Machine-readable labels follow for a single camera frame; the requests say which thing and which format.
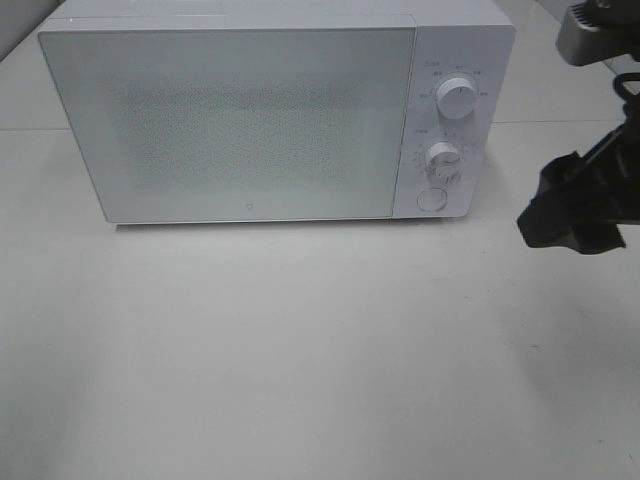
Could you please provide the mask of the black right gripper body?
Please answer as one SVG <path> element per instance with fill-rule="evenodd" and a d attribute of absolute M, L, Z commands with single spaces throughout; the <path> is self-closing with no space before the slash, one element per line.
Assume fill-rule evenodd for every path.
<path fill-rule="evenodd" d="M 583 224 L 639 224 L 639 100 L 626 102 L 623 110 L 625 121 L 582 157 Z"/>

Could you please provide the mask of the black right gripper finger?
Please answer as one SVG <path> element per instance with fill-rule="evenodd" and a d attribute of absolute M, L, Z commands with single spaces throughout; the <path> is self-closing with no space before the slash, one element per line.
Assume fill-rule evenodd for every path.
<path fill-rule="evenodd" d="M 588 163 L 577 152 L 558 157 L 540 172 L 538 189 L 533 204 L 580 205 L 586 202 L 584 189 Z"/>
<path fill-rule="evenodd" d="M 614 224 L 575 217 L 555 196 L 534 198 L 517 218 L 526 245 L 534 249 L 615 250 L 626 243 Z"/>

